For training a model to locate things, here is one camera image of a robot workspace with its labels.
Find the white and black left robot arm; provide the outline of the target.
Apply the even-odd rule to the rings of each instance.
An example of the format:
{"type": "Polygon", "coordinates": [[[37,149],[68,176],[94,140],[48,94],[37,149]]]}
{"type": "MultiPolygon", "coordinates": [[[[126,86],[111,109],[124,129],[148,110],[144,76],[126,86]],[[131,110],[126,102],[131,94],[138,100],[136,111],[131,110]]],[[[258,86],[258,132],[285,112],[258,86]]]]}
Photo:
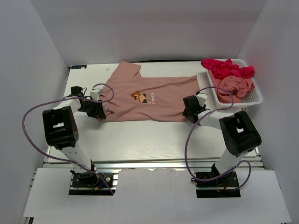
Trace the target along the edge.
{"type": "Polygon", "coordinates": [[[88,117],[105,119],[99,96],[102,89],[92,88],[85,96],[83,88],[71,87],[71,94],[65,97],[53,109],[43,111],[43,125],[46,141],[49,146],[62,152],[70,161],[74,161],[73,175],[83,180],[88,186],[98,183],[99,175],[87,153],[78,144],[79,133],[74,113],[85,112],[88,117]]]}

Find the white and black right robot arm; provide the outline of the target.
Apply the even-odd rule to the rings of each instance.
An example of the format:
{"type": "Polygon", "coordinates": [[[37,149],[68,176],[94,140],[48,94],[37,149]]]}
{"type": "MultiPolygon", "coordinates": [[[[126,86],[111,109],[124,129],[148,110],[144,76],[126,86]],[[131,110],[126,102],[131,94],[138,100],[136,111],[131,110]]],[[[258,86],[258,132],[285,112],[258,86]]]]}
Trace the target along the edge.
{"type": "Polygon", "coordinates": [[[183,116],[193,123],[185,144],[185,163],[188,171],[191,171],[187,159],[187,148],[195,127],[207,126],[221,130],[225,150],[220,159],[213,164],[210,176],[206,179],[197,178],[195,175],[192,177],[201,182],[212,181],[214,185],[222,186],[228,180],[227,174],[243,163],[243,158],[261,145],[262,139],[245,111],[225,113],[224,108],[211,110],[207,109],[200,100],[199,95],[183,98],[185,105],[183,116]]]}

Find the dusty pink t shirt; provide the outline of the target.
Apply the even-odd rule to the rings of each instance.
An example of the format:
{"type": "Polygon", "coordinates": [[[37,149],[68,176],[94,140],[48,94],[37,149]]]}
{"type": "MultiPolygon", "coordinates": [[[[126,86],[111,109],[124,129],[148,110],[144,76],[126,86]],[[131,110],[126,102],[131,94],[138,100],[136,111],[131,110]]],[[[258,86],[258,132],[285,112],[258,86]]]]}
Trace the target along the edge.
{"type": "Polygon", "coordinates": [[[186,122],[183,99],[199,90],[197,76],[142,77],[140,69],[121,61],[107,80],[99,96],[106,121],[186,122]]]}

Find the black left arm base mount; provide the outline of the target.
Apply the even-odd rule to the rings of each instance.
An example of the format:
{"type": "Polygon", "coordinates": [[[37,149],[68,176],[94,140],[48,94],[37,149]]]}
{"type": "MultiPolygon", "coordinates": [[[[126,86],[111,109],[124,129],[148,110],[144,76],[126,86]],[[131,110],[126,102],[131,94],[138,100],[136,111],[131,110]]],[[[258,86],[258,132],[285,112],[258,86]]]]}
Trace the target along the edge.
{"type": "MultiPolygon", "coordinates": [[[[117,174],[114,173],[99,173],[99,175],[106,181],[112,192],[116,191],[117,174]]],[[[74,174],[71,176],[71,183],[69,188],[70,196],[112,196],[113,194],[106,187],[105,183],[98,177],[91,184],[86,184],[80,181],[74,174]]]]}

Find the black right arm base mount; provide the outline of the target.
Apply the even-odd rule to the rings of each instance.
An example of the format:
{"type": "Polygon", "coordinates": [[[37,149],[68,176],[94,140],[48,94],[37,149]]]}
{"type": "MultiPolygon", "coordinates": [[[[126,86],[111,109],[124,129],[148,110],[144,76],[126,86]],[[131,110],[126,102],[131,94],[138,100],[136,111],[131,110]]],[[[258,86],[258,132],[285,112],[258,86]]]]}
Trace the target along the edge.
{"type": "Polygon", "coordinates": [[[237,174],[235,171],[228,175],[210,182],[199,182],[193,177],[191,181],[196,186],[197,198],[239,198],[240,190],[237,174]]]}

